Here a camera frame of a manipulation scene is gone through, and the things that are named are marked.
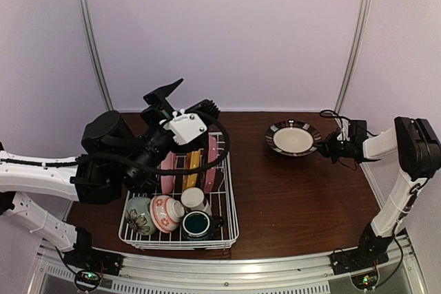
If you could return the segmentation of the black striped plate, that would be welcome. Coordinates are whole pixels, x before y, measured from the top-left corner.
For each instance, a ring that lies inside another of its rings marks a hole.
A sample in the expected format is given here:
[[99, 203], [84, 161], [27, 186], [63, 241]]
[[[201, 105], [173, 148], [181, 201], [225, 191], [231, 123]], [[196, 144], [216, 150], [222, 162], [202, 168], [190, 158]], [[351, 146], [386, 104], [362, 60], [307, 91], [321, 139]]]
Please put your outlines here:
[[268, 147], [284, 156], [308, 156], [317, 151], [316, 145], [321, 140], [322, 136], [315, 127], [298, 120], [274, 123], [265, 132]]

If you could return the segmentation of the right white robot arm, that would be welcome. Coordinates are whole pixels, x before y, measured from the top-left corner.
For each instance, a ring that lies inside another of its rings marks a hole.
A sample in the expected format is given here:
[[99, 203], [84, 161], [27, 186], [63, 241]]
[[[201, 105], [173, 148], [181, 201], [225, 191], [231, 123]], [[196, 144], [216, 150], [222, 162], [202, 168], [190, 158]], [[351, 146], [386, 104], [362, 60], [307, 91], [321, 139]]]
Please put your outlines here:
[[356, 265], [368, 267], [385, 253], [420, 192], [440, 169], [440, 140], [427, 119], [397, 116], [391, 129], [371, 138], [365, 120], [348, 119], [346, 129], [338, 129], [314, 146], [332, 163], [340, 158], [358, 164], [377, 162], [393, 151], [398, 153], [396, 183], [353, 252]]

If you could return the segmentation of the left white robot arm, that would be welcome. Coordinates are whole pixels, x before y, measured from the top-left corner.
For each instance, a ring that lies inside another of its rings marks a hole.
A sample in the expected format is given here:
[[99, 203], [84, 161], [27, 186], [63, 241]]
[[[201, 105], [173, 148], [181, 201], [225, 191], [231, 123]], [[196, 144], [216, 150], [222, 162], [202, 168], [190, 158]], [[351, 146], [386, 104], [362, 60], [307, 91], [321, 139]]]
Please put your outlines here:
[[91, 234], [55, 218], [29, 198], [29, 193], [58, 196], [73, 202], [107, 204], [120, 198], [123, 188], [152, 193], [162, 176], [169, 153], [184, 153], [208, 145], [208, 128], [218, 125], [219, 108], [205, 99], [177, 110], [168, 96], [178, 87], [171, 83], [144, 96], [141, 112], [146, 130], [132, 133], [120, 112], [108, 111], [85, 126], [84, 154], [70, 158], [31, 158], [1, 152], [1, 214], [14, 217], [38, 233], [84, 269], [99, 263]]

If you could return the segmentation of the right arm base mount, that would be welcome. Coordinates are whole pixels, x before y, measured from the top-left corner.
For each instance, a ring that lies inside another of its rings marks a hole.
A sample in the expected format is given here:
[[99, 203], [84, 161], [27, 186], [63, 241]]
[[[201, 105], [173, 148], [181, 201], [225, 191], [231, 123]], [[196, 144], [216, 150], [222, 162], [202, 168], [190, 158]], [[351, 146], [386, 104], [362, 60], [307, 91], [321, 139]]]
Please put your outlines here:
[[378, 265], [389, 261], [387, 249], [394, 235], [377, 236], [370, 225], [362, 232], [358, 246], [349, 250], [336, 249], [330, 255], [334, 275], [354, 273], [353, 285], [360, 290], [374, 290], [380, 285]]

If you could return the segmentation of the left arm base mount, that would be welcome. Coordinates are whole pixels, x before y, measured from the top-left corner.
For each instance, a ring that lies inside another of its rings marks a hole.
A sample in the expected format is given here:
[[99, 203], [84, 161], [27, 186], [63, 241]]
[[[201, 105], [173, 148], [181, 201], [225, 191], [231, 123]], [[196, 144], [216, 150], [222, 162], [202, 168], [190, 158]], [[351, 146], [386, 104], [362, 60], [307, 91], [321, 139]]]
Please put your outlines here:
[[74, 275], [74, 285], [82, 293], [90, 293], [101, 285], [104, 275], [117, 276], [120, 273], [123, 256], [94, 249], [92, 235], [77, 227], [73, 249], [59, 252], [62, 263]]

